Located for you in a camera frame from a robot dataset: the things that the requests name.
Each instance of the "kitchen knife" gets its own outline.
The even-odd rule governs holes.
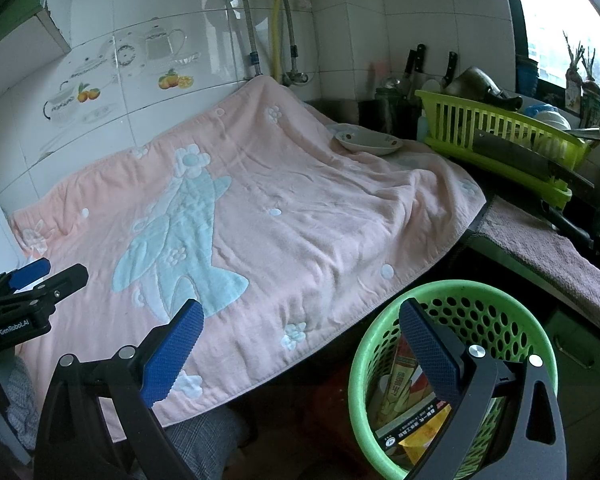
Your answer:
[[[589,180],[575,171],[568,170],[550,158],[484,130],[474,131],[473,150],[479,155],[488,156],[541,180],[547,180],[552,176],[560,178],[569,184],[577,195],[586,195],[594,189],[594,185]]]

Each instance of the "pan handle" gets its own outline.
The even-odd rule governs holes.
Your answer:
[[[587,251],[593,250],[593,240],[589,236],[589,233],[568,221],[561,211],[548,205],[544,200],[540,201],[540,209],[544,217],[554,224],[564,236],[571,240],[573,245]]]

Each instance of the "green basket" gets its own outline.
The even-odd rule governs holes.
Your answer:
[[[538,354],[558,392],[554,350],[536,318],[509,294],[489,285],[465,280],[432,282],[405,292],[386,307],[366,331],[351,366],[349,416],[358,444],[384,478],[403,480],[408,471],[396,465],[376,443],[366,416],[369,395],[378,379],[390,373],[400,337],[398,312],[407,298],[416,298],[440,324],[452,328],[467,345],[480,344],[491,356],[522,361]],[[476,470],[497,426],[502,405],[495,402],[465,457],[456,478]]]
[[[533,146],[536,152],[569,170],[576,170],[589,153],[586,142],[530,117],[476,101],[422,90],[416,95],[422,99],[429,121],[429,137],[425,142],[434,150],[500,174],[531,189],[550,205],[564,209],[571,199],[571,190],[565,181],[554,177],[541,180],[475,153],[474,130],[498,134],[527,148]]]

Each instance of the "plate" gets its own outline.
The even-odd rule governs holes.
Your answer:
[[[402,139],[357,126],[356,124],[330,124],[327,129],[350,152],[372,155],[389,155],[402,147]]]

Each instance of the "dish rack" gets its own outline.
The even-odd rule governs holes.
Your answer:
[[[567,183],[555,177],[541,180],[507,164],[475,153],[474,131],[498,135],[576,170],[589,153],[583,140],[530,117],[507,112],[469,99],[416,91],[429,121],[425,143],[442,155],[453,156],[500,174],[538,194],[548,204],[563,209],[571,199]]]

